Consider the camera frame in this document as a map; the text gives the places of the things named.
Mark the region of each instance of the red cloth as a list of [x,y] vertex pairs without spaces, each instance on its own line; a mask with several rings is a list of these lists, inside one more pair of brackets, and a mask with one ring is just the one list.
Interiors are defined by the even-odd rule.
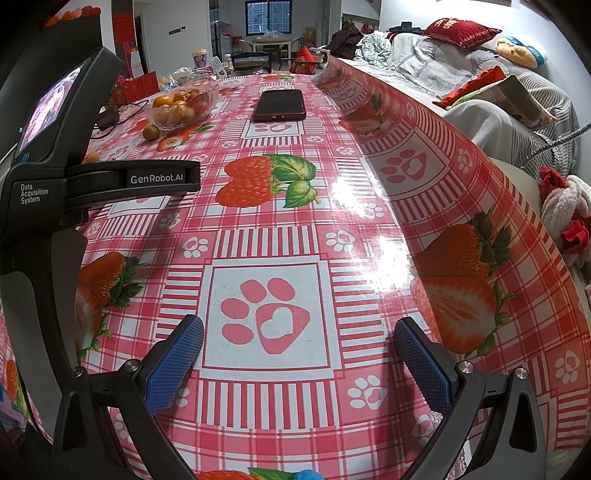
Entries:
[[575,220],[562,232],[562,240],[562,254],[581,254],[589,248],[589,231],[583,222]]
[[423,32],[423,35],[453,43],[461,48],[479,47],[492,40],[502,30],[489,28],[469,20],[457,18],[440,18]]
[[550,192],[554,189],[565,189],[568,187],[566,180],[556,170],[548,167],[540,167],[540,195],[542,202],[546,200]]
[[448,93],[445,97],[443,97],[438,102],[433,102],[435,105],[438,105],[443,108],[447,108],[452,106],[456,103],[457,100],[462,98],[464,95],[468,93],[475,92],[486,85],[490,85],[491,83],[500,82],[501,80],[505,79],[505,72],[503,69],[498,65],[492,67],[490,69],[483,70],[478,77],[473,80],[468,80],[463,86],[455,89],[454,91]]

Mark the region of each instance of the stuffed toy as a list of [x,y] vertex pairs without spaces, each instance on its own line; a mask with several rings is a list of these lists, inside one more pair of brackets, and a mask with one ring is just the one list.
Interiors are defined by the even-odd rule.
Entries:
[[532,46],[523,45],[515,37],[499,38],[496,41],[495,50],[501,57],[529,69],[541,67],[546,62],[544,55]]

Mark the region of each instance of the refrigerator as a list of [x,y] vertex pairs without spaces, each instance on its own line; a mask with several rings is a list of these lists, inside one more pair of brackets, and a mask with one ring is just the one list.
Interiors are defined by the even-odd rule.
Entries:
[[232,39],[222,35],[222,31],[230,31],[231,1],[209,0],[209,22],[212,29],[212,55],[223,61],[223,56],[232,54]]

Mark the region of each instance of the window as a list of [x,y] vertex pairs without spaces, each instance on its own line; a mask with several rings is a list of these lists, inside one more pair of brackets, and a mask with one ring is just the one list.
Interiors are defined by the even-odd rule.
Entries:
[[291,0],[249,1],[246,5],[246,34],[266,30],[291,33]]

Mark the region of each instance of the cup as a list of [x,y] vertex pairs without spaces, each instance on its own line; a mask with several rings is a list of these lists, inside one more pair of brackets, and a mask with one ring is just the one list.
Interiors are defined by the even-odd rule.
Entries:
[[193,61],[195,62],[196,69],[205,68],[207,66],[207,50],[205,48],[195,50],[193,52]]

